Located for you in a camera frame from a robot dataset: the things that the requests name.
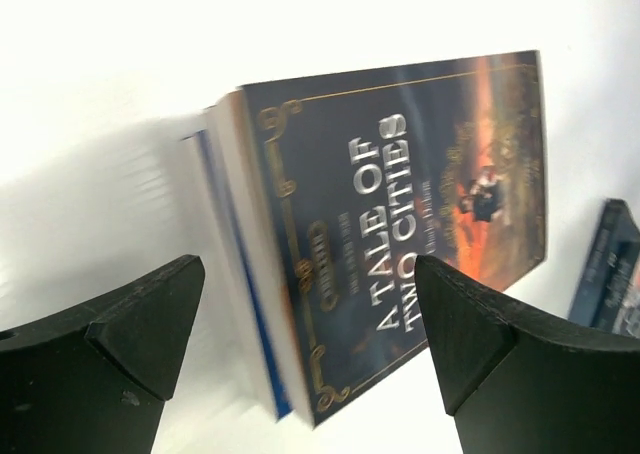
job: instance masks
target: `white table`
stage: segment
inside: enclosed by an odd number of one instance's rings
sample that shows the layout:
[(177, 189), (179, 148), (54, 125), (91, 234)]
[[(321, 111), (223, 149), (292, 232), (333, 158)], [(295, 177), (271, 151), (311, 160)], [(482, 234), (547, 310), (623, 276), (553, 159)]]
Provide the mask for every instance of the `white table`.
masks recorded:
[[(244, 82), (540, 49), (549, 255), (509, 294), (564, 315), (602, 199), (640, 216), (640, 0), (0, 0), (0, 19), (0, 329), (191, 248), (125, 173)], [(155, 453), (460, 452), (428, 352), (315, 431), (274, 425), (212, 295)]]

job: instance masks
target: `black object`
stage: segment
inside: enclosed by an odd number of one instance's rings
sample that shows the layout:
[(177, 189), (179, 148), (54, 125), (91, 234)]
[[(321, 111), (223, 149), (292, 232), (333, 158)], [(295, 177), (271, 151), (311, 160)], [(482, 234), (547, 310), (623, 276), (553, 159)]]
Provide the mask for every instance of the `black object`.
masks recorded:
[(200, 259), (183, 256), (0, 333), (0, 453), (149, 453), (203, 283)]
[(465, 454), (637, 452), (640, 341), (582, 327), (419, 256), (418, 301)]

